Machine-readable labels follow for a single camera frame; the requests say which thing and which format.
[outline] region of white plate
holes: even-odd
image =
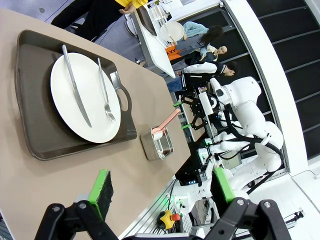
[[[116,136],[120,127],[121,110],[117,93],[103,72],[110,109],[115,117],[115,121],[110,121],[105,113],[106,94],[99,66],[79,53],[68,53],[68,56],[77,89],[92,127],[88,126],[78,107],[63,55],[54,63],[51,71],[50,85],[54,104],[65,123],[80,137],[93,143],[108,142]]]
[[[160,28],[160,32],[161,32],[164,40],[166,40],[168,42],[172,42],[172,39],[170,38],[168,33],[171,35],[171,37],[175,41],[179,41],[183,37],[183,35],[185,33],[185,29],[184,29],[184,26],[182,26],[180,23],[178,23],[176,21],[168,21],[165,25],[163,25]]]

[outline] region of hand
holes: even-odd
[[[121,14],[132,14],[135,10],[136,10],[136,7],[132,4],[132,2],[130,2],[125,9],[120,9],[119,12]]]

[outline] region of light blue jacket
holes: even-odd
[[[184,25],[184,32],[186,33],[186,36],[188,38],[193,37],[198,34],[206,34],[209,30],[209,28],[206,28],[202,24],[195,23],[193,21],[187,21]],[[203,46],[200,48],[200,55],[201,56],[206,56],[207,55],[207,48],[208,46]]]

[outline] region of knife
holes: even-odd
[[[86,121],[88,126],[91,128],[92,126],[91,126],[89,117],[87,115],[85,106],[81,101],[81,97],[80,97],[80,94],[78,92],[77,84],[76,84],[76,81],[75,81],[75,76],[74,76],[74,73],[72,72],[72,69],[71,69],[71,65],[70,65],[70,61],[69,61],[66,45],[62,45],[62,51],[63,51],[63,55],[64,55],[64,60],[65,60],[65,63],[66,63],[66,66],[68,68],[68,71],[69,71],[69,74],[70,74],[70,78],[71,78],[71,81],[72,81],[75,101],[78,104],[78,107],[80,109],[80,112],[82,113],[82,116],[83,116],[84,120]]]

